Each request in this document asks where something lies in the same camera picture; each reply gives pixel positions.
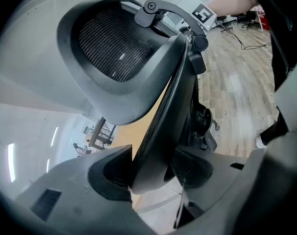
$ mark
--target white sneaker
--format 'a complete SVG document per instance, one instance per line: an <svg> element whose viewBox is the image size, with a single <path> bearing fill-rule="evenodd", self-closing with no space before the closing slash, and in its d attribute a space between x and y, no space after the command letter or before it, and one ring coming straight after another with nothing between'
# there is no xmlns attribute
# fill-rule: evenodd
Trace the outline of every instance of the white sneaker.
<svg viewBox="0 0 297 235"><path fill-rule="evenodd" d="M259 149L264 149L264 148L267 147L266 145L263 144L262 139L261 139L261 136L259 136L256 139L255 144L256 144L256 147L259 148Z"/></svg>

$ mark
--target wooden floor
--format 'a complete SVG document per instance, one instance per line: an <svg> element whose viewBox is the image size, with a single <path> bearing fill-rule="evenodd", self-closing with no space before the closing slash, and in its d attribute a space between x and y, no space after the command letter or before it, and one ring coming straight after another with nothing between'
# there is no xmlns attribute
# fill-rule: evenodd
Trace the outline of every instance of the wooden floor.
<svg viewBox="0 0 297 235"><path fill-rule="evenodd" d="M270 42L270 34L258 28L233 32L245 46ZM221 129L215 133L217 153L249 156L255 138L271 126L277 115L271 68L272 48L241 50L239 41L221 29L207 36L208 49L202 54L207 73L199 79L199 101L210 108Z"/></svg>

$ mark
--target person's arm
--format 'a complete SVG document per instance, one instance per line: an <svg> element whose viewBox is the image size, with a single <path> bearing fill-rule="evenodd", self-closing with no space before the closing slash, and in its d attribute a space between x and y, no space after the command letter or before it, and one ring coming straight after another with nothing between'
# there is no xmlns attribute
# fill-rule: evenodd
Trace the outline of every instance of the person's arm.
<svg viewBox="0 0 297 235"><path fill-rule="evenodd" d="M257 0L210 0L206 4L218 17L247 12L256 5Z"/></svg>

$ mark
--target chair backrest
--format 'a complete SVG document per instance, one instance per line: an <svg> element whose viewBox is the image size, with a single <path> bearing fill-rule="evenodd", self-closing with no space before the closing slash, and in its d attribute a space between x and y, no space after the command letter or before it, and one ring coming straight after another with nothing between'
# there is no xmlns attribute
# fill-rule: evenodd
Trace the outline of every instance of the chair backrest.
<svg viewBox="0 0 297 235"><path fill-rule="evenodd" d="M134 178L130 184L133 193L158 189L174 177L169 165L175 148L181 144L179 139L190 112L195 80L186 46L182 61L133 160Z"/></svg>
<svg viewBox="0 0 297 235"><path fill-rule="evenodd" d="M135 0L87 0L75 6L60 21L57 41L78 86L112 124L143 117L171 78L132 163L131 190L140 194L173 178L169 164L196 76L185 36L162 23L137 25L137 9L124 2L139 5Z"/></svg>

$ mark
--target chair headrest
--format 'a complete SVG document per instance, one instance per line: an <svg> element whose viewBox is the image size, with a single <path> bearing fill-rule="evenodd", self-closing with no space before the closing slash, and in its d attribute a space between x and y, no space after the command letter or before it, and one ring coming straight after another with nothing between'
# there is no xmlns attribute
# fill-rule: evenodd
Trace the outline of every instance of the chair headrest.
<svg viewBox="0 0 297 235"><path fill-rule="evenodd" d="M136 24L136 0L86 0L68 11L57 29L66 66L90 102L110 123L143 117L180 62L182 35Z"/></svg>

